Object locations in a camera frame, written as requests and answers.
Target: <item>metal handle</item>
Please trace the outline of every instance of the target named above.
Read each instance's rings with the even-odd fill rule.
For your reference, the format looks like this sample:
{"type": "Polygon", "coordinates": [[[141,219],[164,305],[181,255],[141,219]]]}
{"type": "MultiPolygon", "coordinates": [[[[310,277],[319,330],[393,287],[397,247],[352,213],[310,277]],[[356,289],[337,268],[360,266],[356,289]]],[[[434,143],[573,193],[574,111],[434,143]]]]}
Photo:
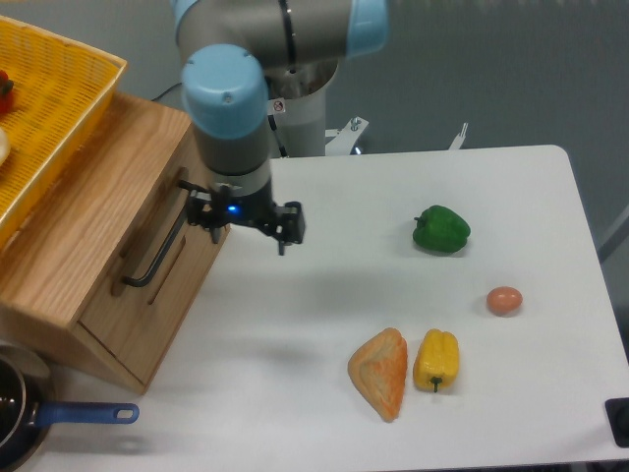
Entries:
{"type": "Polygon", "coordinates": [[[147,285],[149,285],[150,282],[155,277],[155,274],[159,270],[161,263],[164,261],[164,258],[166,257],[166,253],[168,253],[168,250],[175,242],[175,238],[177,237],[179,230],[181,229],[181,227],[184,225],[185,222],[186,222],[186,207],[184,206],[183,208],[181,208],[181,211],[179,212],[179,216],[177,216],[177,219],[173,223],[173,226],[170,228],[170,231],[168,231],[168,235],[166,236],[166,239],[164,239],[164,242],[161,243],[161,246],[159,247],[159,251],[157,251],[157,254],[153,258],[150,265],[148,266],[146,273],[142,277],[139,277],[139,278],[133,278],[133,277],[129,277],[128,275],[124,275],[122,277],[122,282],[132,287],[146,287],[147,285]]]}
{"type": "Polygon", "coordinates": [[[81,403],[48,401],[41,403],[33,423],[38,428],[55,423],[97,423],[130,425],[140,417],[140,408],[134,403],[81,403]]]}

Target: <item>wooden cabinet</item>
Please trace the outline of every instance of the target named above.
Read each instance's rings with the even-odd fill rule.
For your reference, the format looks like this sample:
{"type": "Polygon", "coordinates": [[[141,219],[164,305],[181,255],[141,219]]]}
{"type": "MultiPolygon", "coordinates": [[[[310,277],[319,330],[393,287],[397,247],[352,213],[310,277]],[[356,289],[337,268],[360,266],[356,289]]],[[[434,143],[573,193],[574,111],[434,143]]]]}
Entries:
{"type": "Polygon", "coordinates": [[[0,253],[0,336],[144,392],[227,235],[184,223],[148,268],[187,196],[207,184],[188,116],[117,94],[56,186],[0,253]]]}

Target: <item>light blue joint cap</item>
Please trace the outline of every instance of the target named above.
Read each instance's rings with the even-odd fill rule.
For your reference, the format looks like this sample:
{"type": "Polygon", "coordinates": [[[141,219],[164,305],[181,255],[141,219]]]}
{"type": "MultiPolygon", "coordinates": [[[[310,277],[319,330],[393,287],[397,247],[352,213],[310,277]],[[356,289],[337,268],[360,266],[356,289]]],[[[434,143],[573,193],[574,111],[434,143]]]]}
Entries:
{"type": "Polygon", "coordinates": [[[213,44],[195,52],[184,66],[182,84],[184,108],[214,138],[243,138],[266,117],[264,72],[240,46],[213,44]]]}
{"type": "Polygon", "coordinates": [[[386,0],[353,0],[347,31],[347,57],[380,50],[389,36],[386,0]]]}
{"type": "Polygon", "coordinates": [[[199,0],[170,0],[170,8],[173,9],[173,14],[175,15],[175,31],[179,30],[179,24],[186,12],[198,1],[199,0]]]}

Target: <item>brown egg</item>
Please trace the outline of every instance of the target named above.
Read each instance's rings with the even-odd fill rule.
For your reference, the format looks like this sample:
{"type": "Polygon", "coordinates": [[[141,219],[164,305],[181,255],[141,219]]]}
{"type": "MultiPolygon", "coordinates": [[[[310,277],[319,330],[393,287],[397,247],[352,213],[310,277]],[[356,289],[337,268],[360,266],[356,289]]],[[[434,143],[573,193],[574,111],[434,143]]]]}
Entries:
{"type": "Polygon", "coordinates": [[[506,315],[522,305],[522,294],[513,287],[497,287],[487,294],[487,307],[496,315],[506,315]]]}

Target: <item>green bell pepper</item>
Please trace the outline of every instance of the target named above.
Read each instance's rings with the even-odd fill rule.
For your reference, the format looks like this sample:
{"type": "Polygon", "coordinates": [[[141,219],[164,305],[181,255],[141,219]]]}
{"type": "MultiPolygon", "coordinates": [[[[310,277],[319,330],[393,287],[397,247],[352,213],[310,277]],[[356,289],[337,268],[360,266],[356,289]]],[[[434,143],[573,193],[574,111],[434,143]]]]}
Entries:
{"type": "Polygon", "coordinates": [[[468,243],[470,226],[450,208],[431,206],[415,219],[417,228],[413,231],[413,240],[424,249],[452,254],[468,243]]]}

